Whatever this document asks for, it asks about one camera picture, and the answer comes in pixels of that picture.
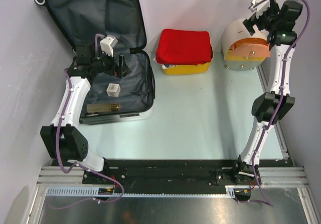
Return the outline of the cream and teal knit sweater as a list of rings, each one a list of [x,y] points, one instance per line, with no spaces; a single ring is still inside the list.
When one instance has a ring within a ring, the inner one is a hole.
[[[162,69],[169,69],[169,68],[175,68],[178,67],[177,64],[162,64]]]

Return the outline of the space print kids suitcase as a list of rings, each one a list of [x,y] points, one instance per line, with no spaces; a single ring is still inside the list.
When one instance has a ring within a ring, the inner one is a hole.
[[[144,51],[146,33],[139,0],[34,0],[45,6],[76,56],[76,46],[99,46],[107,35],[118,40],[114,60],[125,56],[131,74],[124,78],[98,74],[83,103],[79,124],[95,125],[145,119],[151,115],[155,98],[154,76],[150,59]],[[110,83],[118,83],[118,97],[110,97],[106,90]],[[119,103],[120,111],[88,113],[93,103]]]

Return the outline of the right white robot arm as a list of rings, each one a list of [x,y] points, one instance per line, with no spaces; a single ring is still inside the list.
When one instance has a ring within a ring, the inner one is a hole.
[[[248,142],[229,171],[236,184],[246,184],[258,175],[260,155],[265,140],[274,127],[294,106],[290,95],[289,73],[295,46],[300,38],[293,28],[301,15],[303,5],[285,1],[279,6],[276,0],[253,0],[250,6],[253,15],[243,21],[250,35],[254,27],[266,30],[271,53],[271,73],[266,92],[252,105],[253,128]]]

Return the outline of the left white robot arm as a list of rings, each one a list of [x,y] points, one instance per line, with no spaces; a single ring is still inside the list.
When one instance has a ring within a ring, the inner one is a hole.
[[[104,184],[111,172],[104,167],[104,159],[89,150],[87,139],[78,129],[84,100],[94,78],[100,73],[122,77],[122,64],[115,64],[115,43],[100,42],[99,46],[80,44],[72,64],[64,70],[66,88],[60,107],[48,126],[40,130],[41,138],[51,158],[58,161],[61,170],[69,173],[63,163],[82,166],[93,172],[93,177]]]

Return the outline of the red item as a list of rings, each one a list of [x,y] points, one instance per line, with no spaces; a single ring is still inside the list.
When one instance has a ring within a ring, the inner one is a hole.
[[[213,58],[210,34],[207,31],[164,29],[155,58],[164,65],[203,65]]]

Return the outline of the yellow plastic basket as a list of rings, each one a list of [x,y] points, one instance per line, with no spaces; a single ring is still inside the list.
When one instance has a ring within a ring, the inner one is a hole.
[[[165,75],[191,75],[205,73],[210,67],[211,61],[198,65],[179,65],[175,68],[161,69]]]

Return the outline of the round pastel drawer box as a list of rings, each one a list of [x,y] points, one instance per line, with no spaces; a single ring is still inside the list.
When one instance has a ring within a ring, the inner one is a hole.
[[[270,58],[268,32],[253,27],[250,35],[243,25],[243,19],[230,23],[222,34],[224,67],[230,70],[252,70],[265,59]]]

